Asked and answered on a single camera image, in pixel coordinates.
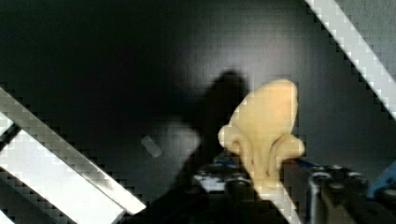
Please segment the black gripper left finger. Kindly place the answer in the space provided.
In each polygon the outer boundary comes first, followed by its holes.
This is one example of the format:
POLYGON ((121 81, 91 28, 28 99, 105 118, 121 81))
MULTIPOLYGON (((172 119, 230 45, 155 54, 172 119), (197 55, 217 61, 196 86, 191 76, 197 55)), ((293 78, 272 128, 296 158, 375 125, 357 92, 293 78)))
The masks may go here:
POLYGON ((213 161, 149 207, 148 224, 289 224, 235 162, 213 161))

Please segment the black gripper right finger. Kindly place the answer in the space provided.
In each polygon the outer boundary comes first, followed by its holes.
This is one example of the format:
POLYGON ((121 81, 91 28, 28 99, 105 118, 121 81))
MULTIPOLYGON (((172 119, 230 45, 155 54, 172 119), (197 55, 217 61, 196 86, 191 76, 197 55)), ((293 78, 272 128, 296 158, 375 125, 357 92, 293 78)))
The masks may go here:
POLYGON ((368 180, 338 164, 288 160, 282 181, 303 224, 395 224, 395 212, 367 197, 368 180))

